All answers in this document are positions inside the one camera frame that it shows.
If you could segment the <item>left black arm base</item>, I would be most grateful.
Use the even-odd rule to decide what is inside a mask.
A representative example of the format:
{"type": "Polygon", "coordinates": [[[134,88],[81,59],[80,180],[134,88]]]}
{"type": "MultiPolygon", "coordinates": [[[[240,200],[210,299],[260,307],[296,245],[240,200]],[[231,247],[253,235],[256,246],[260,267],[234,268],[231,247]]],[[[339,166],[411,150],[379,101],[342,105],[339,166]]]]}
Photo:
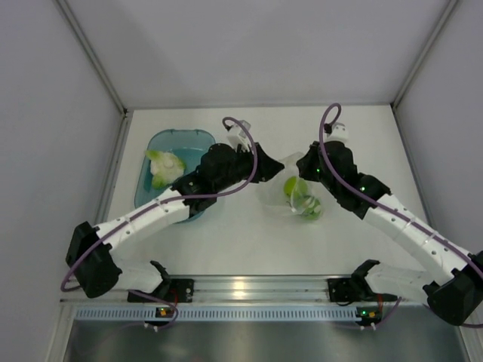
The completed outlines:
{"type": "Polygon", "coordinates": [[[195,281],[189,278],[174,278],[169,281],[164,280],[153,292],[143,292],[143,294],[148,295],[149,298],[138,295],[138,292],[129,292],[127,301],[141,303],[153,302],[154,299],[160,299],[173,304],[177,304],[178,302],[190,303],[193,298],[194,283],[195,281]]]}

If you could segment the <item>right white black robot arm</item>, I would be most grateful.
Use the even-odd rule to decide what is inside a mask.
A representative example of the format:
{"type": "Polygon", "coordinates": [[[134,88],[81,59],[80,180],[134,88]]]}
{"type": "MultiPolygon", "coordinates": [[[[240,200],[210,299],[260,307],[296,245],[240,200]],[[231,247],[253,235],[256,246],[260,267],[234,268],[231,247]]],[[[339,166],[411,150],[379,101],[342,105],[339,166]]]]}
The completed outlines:
{"type": "Polygon", "coordinates": [[[369,259],[351,275],[360,299],[387,294],[419,302],[462,326],[482,302],[482,254],[448,241],[418,219],[388,186],[360,173],[340,141],[314,142],[296,163],[302,179],[321,183],[345,210],[392,239],[422,266],[414,271],[369,259]]]}

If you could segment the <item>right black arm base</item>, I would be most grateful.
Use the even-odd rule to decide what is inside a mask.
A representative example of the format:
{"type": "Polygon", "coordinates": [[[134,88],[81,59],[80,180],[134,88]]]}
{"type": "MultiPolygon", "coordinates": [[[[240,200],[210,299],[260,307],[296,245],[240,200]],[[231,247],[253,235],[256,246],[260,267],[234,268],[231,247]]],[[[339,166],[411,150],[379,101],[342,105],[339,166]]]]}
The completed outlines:
{"type": "Polygon", "coordinates": [[[365,287],[352,278],[329,278],[327,283],[331,302],[360,302],[368,297],[365,287]]]}

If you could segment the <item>clear zip top bag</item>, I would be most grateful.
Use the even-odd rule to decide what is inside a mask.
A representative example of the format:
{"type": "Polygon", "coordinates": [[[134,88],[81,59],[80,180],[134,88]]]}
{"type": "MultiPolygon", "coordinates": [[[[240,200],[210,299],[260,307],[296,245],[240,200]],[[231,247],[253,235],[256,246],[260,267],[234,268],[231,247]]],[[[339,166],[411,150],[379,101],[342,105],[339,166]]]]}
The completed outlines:
{"type": "Polygon", "coordinates": [[[302,152],[295,152],[281,159],[285,168],[270,181],[257,186],[258,201],[272,215],[317,220],[324,213],[322,185],[299,176],[297,162],[302,157],[302,152]]]}

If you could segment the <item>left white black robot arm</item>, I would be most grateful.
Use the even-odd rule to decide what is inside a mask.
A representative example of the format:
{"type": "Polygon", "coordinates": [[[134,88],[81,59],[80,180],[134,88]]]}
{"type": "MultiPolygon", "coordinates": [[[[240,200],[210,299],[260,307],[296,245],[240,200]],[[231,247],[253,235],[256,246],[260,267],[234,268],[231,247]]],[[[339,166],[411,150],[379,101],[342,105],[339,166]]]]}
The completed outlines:
{"type": "Polygon", "coordinates": [[[69,275],[90,299],[113,289],[135,290],[154,301],[166,299],[171,291],[166,269],[154,260],[136,262],[128,254],[162,229],[195,218],[218,198],[235,193],[235,185],[267,182],[284,167],[260,145],[247,151],[213,144],[193,172],[150,202],[110,222],[77,225],[66,255],[69,275]]]}

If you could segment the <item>green fake fruit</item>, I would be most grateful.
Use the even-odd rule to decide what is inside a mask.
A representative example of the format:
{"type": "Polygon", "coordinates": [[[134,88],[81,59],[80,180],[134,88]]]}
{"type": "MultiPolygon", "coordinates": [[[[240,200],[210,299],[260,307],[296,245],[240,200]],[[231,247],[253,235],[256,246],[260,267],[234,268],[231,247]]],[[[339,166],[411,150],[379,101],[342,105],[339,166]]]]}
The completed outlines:
{"type": "Polygon", "coordinates": [[[308,185],[305,180],[292,176],[285,181],[283,191],[288,198],[298,198],[308,194],[308,185]]]}
{"type": "Polygon", "coordinates": [[[297,206],[300,208],[299,215],[307,220],[317,220],[324,213],[320,200],[312,196],[300,199],[297,206]]]}

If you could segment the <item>fake cauliflower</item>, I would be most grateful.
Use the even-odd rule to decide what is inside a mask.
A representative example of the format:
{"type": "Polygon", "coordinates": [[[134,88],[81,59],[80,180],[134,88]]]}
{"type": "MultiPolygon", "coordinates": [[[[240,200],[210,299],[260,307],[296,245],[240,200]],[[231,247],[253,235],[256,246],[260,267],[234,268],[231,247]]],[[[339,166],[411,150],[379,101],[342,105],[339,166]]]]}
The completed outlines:
{"type": "Polygon", "coordinates": [[[148,149],[145,156],[150,162],[151,184],[154,189],[169,186],[185,173],[186,163],[171,152],[148,149]]]}

